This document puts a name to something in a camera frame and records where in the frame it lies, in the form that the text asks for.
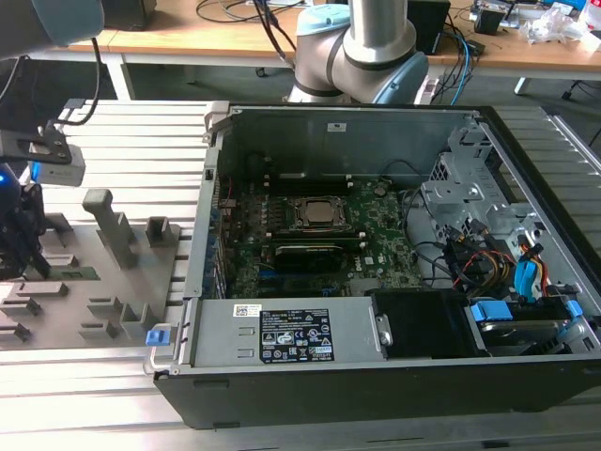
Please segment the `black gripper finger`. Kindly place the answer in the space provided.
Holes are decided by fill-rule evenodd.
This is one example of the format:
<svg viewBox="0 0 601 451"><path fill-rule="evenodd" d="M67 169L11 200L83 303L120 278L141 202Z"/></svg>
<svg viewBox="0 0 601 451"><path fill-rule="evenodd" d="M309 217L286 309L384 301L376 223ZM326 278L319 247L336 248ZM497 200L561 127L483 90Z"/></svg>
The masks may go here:
<svg viewBox="0 0 601 451"><path fill-rule="evenodd" d="M42 188L37 183L28 183L22 188L23 213L27 219L27 246L30 253L28 266L41 279L50 275L50 264L42 255L40 237L46 232L47 221L43 206Z"/></svg>

